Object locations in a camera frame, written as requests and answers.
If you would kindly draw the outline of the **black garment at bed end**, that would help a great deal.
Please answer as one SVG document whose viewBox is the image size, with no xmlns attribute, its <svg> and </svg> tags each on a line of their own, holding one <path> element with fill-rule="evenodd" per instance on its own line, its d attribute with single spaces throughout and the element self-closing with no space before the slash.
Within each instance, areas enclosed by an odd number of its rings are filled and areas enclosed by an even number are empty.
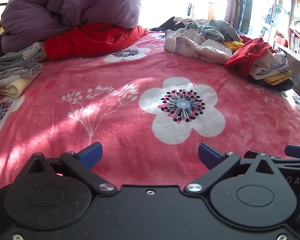
<svg viewBox="0 0 300 240">
<path fill-rule="evenodd" d="M 161 26 L 152 28 L 151 31 L 167 31 L 167 30 L 176 31 L 176 30 L 178 30 L 180 28 L 184 28 L 184 27 L 185 27 L 185 24 L 183 24 L 183 22 L 179 21 L 179 18 L 171 17 L 165 23 L 163 23 Z"/>
</svg>

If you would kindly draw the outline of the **red fleece garment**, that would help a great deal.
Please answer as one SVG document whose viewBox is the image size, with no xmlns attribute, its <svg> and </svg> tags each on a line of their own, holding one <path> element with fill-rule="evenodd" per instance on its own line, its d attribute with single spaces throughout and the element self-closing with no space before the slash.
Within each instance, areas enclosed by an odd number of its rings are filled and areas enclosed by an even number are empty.
<svg viewBox="0 0 300 240">
<path fill-rule="evenodd" d="M 254 62 L 265 56 L 267 52 L 274 53 L 269 43 L 262 38 L 255 38 L 245 43 L 224 64 L 224 68 L 231 74 L 246 79 Z"/>
</svg>

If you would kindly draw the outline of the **pink floral fleece blanket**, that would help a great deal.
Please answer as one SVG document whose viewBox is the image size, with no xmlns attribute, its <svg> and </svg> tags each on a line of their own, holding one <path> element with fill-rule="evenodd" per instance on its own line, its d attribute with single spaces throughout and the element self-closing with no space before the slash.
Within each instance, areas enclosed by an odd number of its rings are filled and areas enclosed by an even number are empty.
<svg viewBox="0 0 300 240">
<path fill-rule="evenodd" d="M 0 188 L 35 152 L 57 158 L 97 141 L 94 172 L 116 185 L 185 185 L 206 171 L 202 142 L 240 155 L 300 145 L 297 96 L 163 45 L 152 33 L 121 52 L 46 62 L 21 96 L 0 95 Z"/>
</svg>

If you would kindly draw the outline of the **folded white printed clothes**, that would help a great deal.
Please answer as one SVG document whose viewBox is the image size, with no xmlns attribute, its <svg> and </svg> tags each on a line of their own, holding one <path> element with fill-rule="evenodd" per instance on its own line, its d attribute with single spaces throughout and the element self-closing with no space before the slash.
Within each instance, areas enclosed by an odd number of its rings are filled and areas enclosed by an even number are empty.
<svg viewBox="0 0 300 240">
<path fill-rule="evenodd" d="M 290 70 L 290 65 L 283 54 L 268 51 L 266 55 L 253 63 L 249 75 L 255 80 L 262 80 Z"/>
</svg>

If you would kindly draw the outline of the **white lilac jacket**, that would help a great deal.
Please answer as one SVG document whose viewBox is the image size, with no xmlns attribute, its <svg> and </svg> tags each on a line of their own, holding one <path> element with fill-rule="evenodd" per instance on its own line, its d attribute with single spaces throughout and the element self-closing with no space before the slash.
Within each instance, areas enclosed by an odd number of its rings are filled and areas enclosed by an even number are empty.
<svg viewBox="0 0 300 240">
<path fill-rule="evenodd" d="M 200 59 L 210 63 L 225 64 L 232 56 L 232 50 L 223 43 L 205 38 L 194 29 L 180 28 L 165 32 L 164 51 L 184 57 Z"/>
</svg>

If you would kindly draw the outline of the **yellow garment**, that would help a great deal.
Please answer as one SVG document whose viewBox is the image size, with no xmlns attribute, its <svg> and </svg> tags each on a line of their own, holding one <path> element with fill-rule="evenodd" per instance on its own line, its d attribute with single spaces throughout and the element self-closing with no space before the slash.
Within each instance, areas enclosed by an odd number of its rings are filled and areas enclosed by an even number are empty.
<svg viewBox="0 0 300 240">
<path fill-rule="evenodd" d="M 286 70 L 285 72 L 266 77 L 263 79 L 263 81 L 269 85 L 275 86 L 282 83 L 283 81 L 290 80 L 291 75 L 292 72 L 290 70 Z"/>
</svg>

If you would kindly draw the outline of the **curtain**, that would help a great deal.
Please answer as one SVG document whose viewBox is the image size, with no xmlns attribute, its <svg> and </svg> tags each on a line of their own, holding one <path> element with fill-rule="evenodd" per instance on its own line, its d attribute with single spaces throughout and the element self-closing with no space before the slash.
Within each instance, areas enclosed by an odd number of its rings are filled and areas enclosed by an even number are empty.
<svg viewBox="0 0 300 240">
<path fill-rule="evenodd" d="M 248 34 L 253 0 L 227 0 L 225 20 L 230 23 L 238 33 Z"/>
</svg>

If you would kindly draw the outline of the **desk shelf with books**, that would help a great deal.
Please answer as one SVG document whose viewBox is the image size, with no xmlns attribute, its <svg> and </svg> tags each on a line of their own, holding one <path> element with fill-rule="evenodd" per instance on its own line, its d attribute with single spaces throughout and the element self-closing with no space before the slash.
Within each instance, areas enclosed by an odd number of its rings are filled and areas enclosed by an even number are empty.
<svg viewBox="0 0 300 240">
<path fill-rule="evenodd" d="M 286 33 L 277 30 L 274 47 L 285 55 L 292 71 L 293 89 L 300 96 L 300 21 L 295 21 Z"/>
</svg>

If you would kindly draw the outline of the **folded grey clothes stack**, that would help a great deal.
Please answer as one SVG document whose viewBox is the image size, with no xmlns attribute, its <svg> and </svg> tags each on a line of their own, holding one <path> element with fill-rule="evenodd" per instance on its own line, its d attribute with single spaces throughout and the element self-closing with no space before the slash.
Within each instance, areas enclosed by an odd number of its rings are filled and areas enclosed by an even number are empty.
<svg viewBox="0 0 300 240">
<path fill-rule="evenodd" d="M 0 57 L 0 87 L 21 78 L 35 78 L 42 71 L 44 57 L 42 43 L 34 43 L 24 50 Z"/>
</svg>

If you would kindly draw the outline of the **purple quilt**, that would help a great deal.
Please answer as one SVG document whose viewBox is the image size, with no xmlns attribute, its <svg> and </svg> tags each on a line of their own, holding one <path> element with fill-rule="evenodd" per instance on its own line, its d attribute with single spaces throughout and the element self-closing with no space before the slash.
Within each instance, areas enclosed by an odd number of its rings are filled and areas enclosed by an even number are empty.
<svg viewBox="0 0 300 240">
<path fill-rule="evenodd" d="M 75 25 L 110 23 L 135 28 L 140 7 L 141 0 L 9 0 L 1 16 L 2 51 L 18 52 Z"/>
</svg>

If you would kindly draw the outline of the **red quilt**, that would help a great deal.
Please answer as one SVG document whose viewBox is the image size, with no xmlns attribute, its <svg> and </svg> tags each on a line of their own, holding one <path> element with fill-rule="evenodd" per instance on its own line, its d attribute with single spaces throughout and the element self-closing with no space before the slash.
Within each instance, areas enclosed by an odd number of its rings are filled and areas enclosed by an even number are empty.
<svg viewBox="0 0 300 240">
<path fill-rule="evenodd" d="M 133 45 L 147 35 L 141 26 L 125 29 L 109 23 L 89 23 L 74 26 L 44 42 L 47 58 L 53 61 L 73 57 L 92 57 L 114 53 Z"/>
</svg>

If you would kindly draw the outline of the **grey-blue garment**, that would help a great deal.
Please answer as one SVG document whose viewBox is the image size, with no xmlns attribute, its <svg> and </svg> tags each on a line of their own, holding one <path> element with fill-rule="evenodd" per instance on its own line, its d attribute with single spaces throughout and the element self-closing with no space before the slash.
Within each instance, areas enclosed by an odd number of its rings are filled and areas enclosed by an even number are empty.
<svg viewBox="0 0 300 240">
<path fill-rule="evenodd" d="M 218 42 L 239 42 L 241 39 L 233 26 L 224 20 L 209 20 L 204 25 L 190 21 L 185 24 L 185 29 L 197 30 L 206 39 L 210 38 Z"/>
</svg>

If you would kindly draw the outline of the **folded cream cloth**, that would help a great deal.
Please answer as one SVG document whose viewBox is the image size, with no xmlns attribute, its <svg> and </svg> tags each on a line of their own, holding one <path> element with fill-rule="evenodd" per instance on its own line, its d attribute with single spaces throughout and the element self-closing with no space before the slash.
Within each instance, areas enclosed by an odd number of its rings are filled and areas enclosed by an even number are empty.
<svg viewBox="0 0 300 240">
<path fill-rule="evenodd" d="M 17 79 L 4 87 L 0 87 L 0 94 L 16 99 L 24 92 L 33 80 L 34 78 L 28 77 Z"/>
</svg>

